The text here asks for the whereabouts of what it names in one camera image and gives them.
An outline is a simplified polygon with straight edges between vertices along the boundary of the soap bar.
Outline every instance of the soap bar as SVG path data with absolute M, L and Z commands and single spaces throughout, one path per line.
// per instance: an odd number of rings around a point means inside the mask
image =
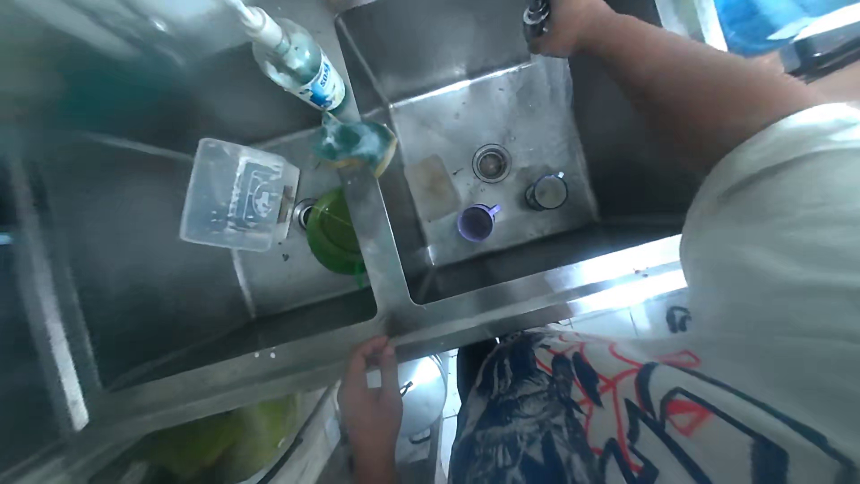
M 426 222 L 441 219 L 460 208 L 460 195 L 439 155 L 403 167 L 418 216 Z

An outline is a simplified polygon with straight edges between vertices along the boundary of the green sponge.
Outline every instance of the green sponge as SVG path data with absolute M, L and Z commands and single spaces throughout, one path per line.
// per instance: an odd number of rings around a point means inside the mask
M 317 154 L 337 168 L 368 164 L 376 178 L 388 168 L 397 149 L 397 137 L 386 126 L 372 121 L 343 123 L 328 112 L 322 113 L 321 134 Z

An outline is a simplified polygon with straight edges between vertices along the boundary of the drain strainer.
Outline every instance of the drain strainer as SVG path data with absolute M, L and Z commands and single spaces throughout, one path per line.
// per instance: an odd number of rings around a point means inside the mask
M 498 183 L 511 172 L 511 153 L 502 145 L 484 145 L 472 157 L 472 171 L 481 181 Z
M 292 216 L 298 222 L 298 226 L 304 230 L 308 229 L 308 218 L 310 217 L 310 211 L 314 208 L 314 203 L 316 203 L 316 198 L 305 198 L 301 202 L 296 203 L 296 207 L 292 210 Z

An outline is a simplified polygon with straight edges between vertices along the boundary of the clear plastic container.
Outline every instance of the clear plastic container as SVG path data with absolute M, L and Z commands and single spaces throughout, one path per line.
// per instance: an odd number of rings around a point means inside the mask
M 298 168 L 283 157 L 221 140 L 197 145 L 179 236 L 245 251 L 272 246 L 279 214 L 289 223 Z

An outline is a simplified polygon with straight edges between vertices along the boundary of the purple cup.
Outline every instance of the purple cup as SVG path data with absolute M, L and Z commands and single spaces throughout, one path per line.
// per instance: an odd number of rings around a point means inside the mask
M 469 205 L 457 217 L 457 230 L 466 240 L 480 242 L 493 232 L 495 225 L 495 214 L 501 207 L 494 205 L 488 207 L 483 203 Z

